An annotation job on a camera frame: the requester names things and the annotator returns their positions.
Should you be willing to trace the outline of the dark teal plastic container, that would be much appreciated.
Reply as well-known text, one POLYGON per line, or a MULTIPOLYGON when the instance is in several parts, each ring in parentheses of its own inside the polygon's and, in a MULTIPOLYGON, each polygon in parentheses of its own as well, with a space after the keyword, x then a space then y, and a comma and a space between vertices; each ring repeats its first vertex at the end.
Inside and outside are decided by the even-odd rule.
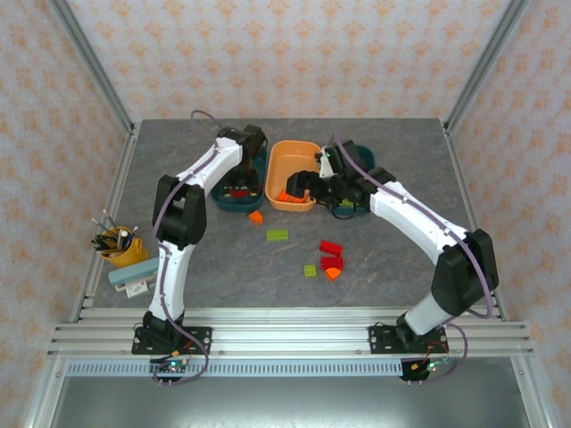
MULTIPOLYGON (((362 160, 362 168, 366 171, 373 169, 376 166, 375 156, 369 148, 362 145, 356 145, 356 151, 362 160)), ((338 205, 331 210, 335 218, 338 219, 349 219, 357 216, 362 216, 368 214, 368 212, 361 206, 356 205, 355 210, 339 209, 338 205)))
POLYGON ((251 195, 236 199, 231 196, 225 196, 222 192, 221 183, 214 186, 210 193, 211 199, 214 201, 216 206, 226 212, 235 213, 251 213, 258 210, 264 199, 264 186, 267 176, 267 162, 268 153, 265 147, 262 147, 258 153, 258 156, 252 160, 252 168, 256 172, 259 179, 259 196, 251 197, 251 195))

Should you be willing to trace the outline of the orange plastic container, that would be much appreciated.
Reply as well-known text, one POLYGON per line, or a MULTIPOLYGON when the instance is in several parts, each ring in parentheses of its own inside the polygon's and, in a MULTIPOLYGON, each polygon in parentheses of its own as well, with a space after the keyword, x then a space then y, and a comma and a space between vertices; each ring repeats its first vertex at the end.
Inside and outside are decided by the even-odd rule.
POLYGON ((276 210, 289 212, 310 211, 315 202, 280 201, 278 196, 286 189, 287 179, 294 173, 308 170, 318 172, 315 155, 320 147, 313 142, 298 140, 282 140, 275 143, 269 154, 269 163, 265 183, 265 195, 270 205, 276 210))

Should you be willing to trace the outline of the yellow pencil cup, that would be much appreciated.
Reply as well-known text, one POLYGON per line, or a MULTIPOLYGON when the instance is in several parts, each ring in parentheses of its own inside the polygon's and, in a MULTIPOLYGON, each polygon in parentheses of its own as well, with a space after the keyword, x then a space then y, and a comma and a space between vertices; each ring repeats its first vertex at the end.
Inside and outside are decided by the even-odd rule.
POLYGON ((123 251, 100 251, 99 256, 115 268, 126 268, 149 259, 148 250, 140 238, 135 238, 123 251))

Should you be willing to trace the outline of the light blue case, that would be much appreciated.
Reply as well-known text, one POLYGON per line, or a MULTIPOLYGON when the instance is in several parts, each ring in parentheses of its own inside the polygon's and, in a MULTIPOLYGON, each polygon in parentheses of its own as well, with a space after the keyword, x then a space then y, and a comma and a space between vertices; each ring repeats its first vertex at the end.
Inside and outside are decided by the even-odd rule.
POLYGON ((108 274, 108 280, 113 286, 141 281, 144 278, 154 275, 158 270, 158 266, 158 258, 148 259, 127 267, 113 270, 108 274))

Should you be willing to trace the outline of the white card with red mark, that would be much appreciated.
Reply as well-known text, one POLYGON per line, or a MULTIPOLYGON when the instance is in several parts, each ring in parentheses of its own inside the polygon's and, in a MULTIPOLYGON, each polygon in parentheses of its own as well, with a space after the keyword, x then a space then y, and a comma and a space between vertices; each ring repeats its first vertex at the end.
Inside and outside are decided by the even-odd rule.
POLYGON ((132 299, 140 294, 146 293, 149 290, 149 288, 148 288, 148 283, 145 280, 143 280, 138 282, 116 285, 115 290, 117 292, 124 292, 128 299, 132 299))

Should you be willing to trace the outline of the small circuit board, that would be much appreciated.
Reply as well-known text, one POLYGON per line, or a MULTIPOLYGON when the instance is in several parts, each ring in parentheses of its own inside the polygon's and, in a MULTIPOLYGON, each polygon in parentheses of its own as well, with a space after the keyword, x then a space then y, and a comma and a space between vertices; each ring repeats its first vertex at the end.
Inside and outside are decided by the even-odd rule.
POLYGON ((415 374, 433 373, 439 367, 446 366, 451 362, 449 357, 442 358, 422 358, 413 360, 410 364, 410 370, 415 374))
POLYGON ((187 371, 189 362, 189 358, 156 358, 151 359, 149 364, 155 375, 182 375, 187 371))

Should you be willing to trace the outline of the grey metal sheet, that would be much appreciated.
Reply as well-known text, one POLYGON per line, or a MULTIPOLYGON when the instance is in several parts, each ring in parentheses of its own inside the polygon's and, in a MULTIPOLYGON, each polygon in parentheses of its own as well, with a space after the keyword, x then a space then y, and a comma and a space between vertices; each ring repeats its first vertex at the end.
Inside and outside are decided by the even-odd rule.
POLYGON ((518 387, 397 378, 69 378, 51 428, 530 428, 518 387))

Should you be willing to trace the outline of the aluminum side rail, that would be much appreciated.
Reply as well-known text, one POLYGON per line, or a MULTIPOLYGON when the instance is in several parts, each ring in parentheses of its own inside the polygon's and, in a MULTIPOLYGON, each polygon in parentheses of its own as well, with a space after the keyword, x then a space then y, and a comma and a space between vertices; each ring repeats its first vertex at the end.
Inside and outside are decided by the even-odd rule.
MULTIPOLYGON (((470 224, 472 229, 476 229, 479 227, 479 223, 478 223, 478 220, 476 219, 476 212, 474 210, 474 204, 472 202, 472 198, 469 195, 468 181, 465 178, 465 176, 463 174, 463 169, 460 165, 459 151, 455 148, 455 145, 454 145, 454 142, 452 139, 452 134, 451 134, 451 131, 447 127, 447 123, 442 122, 441 125, 442 125, 442 129, 443 129, 443 136, 445 138, 445 141, 446 141, 446 144, 447 144, 447 147, 449 150, 449 154, 451 157, 452 166, 454 168, 455 175, 456 175, 457 181, 459 183, 459 188, 460 188, 460 192, 462 194, 463 202, 464 202, 466 212, 468 215, 469 224, 470 224)), ((503 298, 501 295, 501 288, 499 286, 492 292, 492 300, 494 302, 494 307, 499 311, 498 318, 502 322, 509 321, 509 311, 505 307, 505 304, 504 304, 504 301, 503 301, 503 298)))
MULTIPOLYGON (((124 144, 120 153, 120 159, 115 169, 112 185, 108 192, 104 206, 105 209, 112 215, 116 215, 119 210, 120 199, 127 180, 128 170, 133 158, 133 153, 136 148, 141 124, 141 121, 136 122, 134 126, 128 131, 124 140, 124 144)), ((103 265, 104 260, 97 254, 95 250, 92 250, 86 277, 79 287, 78 294, 71 310, 70 322, 72 324, 76 324, 79 321, 79 317, 83 308, 87 308, 89 304, 93 303, 99 281, 102 276, 103 265)))

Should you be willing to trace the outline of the wide aluminum mounting rail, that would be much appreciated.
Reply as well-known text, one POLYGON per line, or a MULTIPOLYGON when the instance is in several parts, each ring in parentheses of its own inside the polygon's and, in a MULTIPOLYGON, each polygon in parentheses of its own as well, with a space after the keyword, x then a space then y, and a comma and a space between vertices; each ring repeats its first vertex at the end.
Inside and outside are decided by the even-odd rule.
MULTIPOLYGON (((368 327, 391 325, 402 308, 187 309, 185 323, 213 330, 214 358, 370 358, 368 327)), ((49 356, 126 358, 142 309, 84 308, 76 323, 59 324, 49 356)), ((523 322, 462 315, 447 328, 450 354, 517 357, 535 353, 523 322)))

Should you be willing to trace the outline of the aluminum frame post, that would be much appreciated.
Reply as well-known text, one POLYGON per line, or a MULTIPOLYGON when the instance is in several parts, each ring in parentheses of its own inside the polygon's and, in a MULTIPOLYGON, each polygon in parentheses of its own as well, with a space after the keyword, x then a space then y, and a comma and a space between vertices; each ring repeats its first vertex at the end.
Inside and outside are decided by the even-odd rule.
POLYGON ((459 127, 461 120, 468 111, 468 107, 474 101, 503 47, 509 41, 509 37, 515 30, 529 2, 530 0, 509 0, 505 12, 485 44, 484 50, 451 109, 451 113, 447 120, 443 122, 443 129, 447 136, 451 136, 454 130, 459 127))
POLYGON ((110 108, 113 117, 120 128, 128 135, 133 133, 135 123, 130 118, 124 103, 121 101, 108 73, 104 69, 93 45, 72 10, 68 0, 47 0, 55 16, 62 24, 63 29, 70 37, 70 41, 76 49, 79 57, 87 67, 95 85, 101 92, 104 100, 110 108))

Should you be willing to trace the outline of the aluminum frame leg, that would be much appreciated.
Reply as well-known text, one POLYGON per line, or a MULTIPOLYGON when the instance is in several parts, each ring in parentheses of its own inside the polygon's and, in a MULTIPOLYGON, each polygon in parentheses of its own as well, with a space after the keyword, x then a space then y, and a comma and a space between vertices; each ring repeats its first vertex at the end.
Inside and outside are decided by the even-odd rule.
POLYGON ((549 411, 542 402, 543 396, 534 367, 534 360, 526 356, 510 358, 517 386, 530 428, 552 428, 549 411))
POLYGON ((32 396, 23 428, 50 428, 65 381, 69 360, 48 359, 32 396))

